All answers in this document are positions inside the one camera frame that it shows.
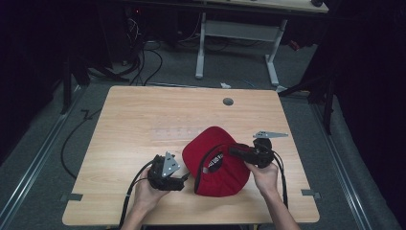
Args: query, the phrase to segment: hand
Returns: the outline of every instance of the hand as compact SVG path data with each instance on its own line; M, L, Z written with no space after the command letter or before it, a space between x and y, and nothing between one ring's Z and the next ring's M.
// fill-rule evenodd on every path
M145 169L140 178L147 178L149 168ZM133 210L140 210L149 213L152 211L159 200L167 195L169 191L160 191L152 188L147 179L141 180L137 183L135 188Z
M260 169L247 162L245 162L245 165L253 173L255 183L263 196L278 192L278 166L271 163L269 166Z

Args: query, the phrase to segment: wooden table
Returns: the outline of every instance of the wooden table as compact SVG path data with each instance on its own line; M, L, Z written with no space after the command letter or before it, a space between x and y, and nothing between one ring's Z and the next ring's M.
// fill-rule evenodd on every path
M224 98L234 104L225 105ZM302 195L310 188L275 91L113 86L72 191L82 199L68 202L63 222L117 225L126 190L144 164L169 151L181 165L173 176L183 175L183 148L211 126L224 128L237 142L250 146L260 130L288 133L271 141L284 163L289 210L297 222L319 219L313 197ZM272 221L253 176L237 195L222 198L196 195L193 182L190 176L181 192L166 195L144 224Z

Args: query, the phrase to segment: person's right hand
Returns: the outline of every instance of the person's right hand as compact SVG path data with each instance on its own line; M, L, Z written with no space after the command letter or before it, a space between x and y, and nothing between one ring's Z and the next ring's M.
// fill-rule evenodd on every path
M253 173L255 183L263 196L278 192L278 166L271 163L269 166L260 169L247 162L245 162L245 165Z

